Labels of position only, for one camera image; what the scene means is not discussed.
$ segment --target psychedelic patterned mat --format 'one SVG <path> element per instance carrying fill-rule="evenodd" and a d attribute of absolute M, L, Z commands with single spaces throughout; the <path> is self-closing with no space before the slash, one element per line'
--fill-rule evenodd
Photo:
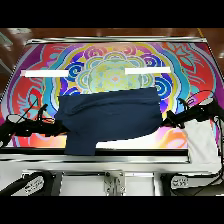
<path fill-rule="evenodd" d="M 125 68 L 169 66 L 170 74 L 124 75 Z M 25 78 L 21 70 L 68 69 L 67 78 Z M 188 99 L 200 90 L 211 90 L 224 108 L 223 80 L 206 43 L 121 42 L 30 44 L 24 49 L 1 103 L 0 124 L 8 114 L 24 114 L 39 99 L 27 117 L 34 119 L 47 103 L 46 117 L 54 117 L 58 95 L 91 94 L 156 86 L 163 118 L 168 110 L 183 111 L 178 98 Z M 212 96 L 203 92 L 195 103 Z M 218 129 L 212 124 L 218 141 Z M 64 148 L 66 136 L 46 138 L 13 137 L 9 146 Z M 187 148 L 186 136 L 176 128 L 160 128 L 149 142 L 149 149 Z"/>

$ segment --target white paper strip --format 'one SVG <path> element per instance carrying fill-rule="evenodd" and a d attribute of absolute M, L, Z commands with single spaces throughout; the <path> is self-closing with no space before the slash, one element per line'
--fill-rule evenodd
<path fill-rule="evenodd" d="M 125 68 L 125 75 L 171 73 L 170 67 Z"/>
<path fill-rule="evenodd" d="M 68 77 L 69 70 L 22 70 L 25 77 Z"/>

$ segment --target navy blue fabric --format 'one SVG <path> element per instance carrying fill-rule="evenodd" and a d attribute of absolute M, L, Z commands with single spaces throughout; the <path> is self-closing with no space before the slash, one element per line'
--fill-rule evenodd
<path fill-rule="evenodd" d="M 153 133 L 163 121 L 159 101 L 154 87 L 59 96 L 55 119 L 71 131 L 65 154 L 94 155 L 97 142 Z"/>

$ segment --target brown floor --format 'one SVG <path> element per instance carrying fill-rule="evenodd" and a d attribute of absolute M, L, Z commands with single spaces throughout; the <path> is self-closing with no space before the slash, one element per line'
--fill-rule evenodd
<path fill-rule="evenodd" d="M 224 73 L 224 28 L 29 28 L 30 33 L 12 34 L 7 28 L 0 32 L 13 45 L 0 45 L 0 59 L 12 70 L 25 42 L 31 38 L 75 37 L 75 36 L 204 36 Z M 0 74 L 0 92 L 4 89 L 8 76 Z"/>

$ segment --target metal frame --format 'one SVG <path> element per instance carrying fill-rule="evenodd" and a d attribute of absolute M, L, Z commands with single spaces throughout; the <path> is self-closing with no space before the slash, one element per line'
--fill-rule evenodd
<path fill-rule="evenodd" d="M 44 38 L 31 39 L 27 44 L 47 44 L 55 42 L 74 43 L 74 42 L 204 42 L 206 38 L 198 37 L 65 37 L 65 38 Z M 216 173 L 221 164 L 200 163 L 192 164 L 191 155 L 189 156 L 62 156 L 62 155 L 24 155 L 24 154 L 0 154 L 0 168 L 7 164 L 7 161 L 16 166 L 24 166 L 34 169 L 53 169 L 53 170 L 123 170 L 124 172 L 187 172 L 187 173 Z"/>

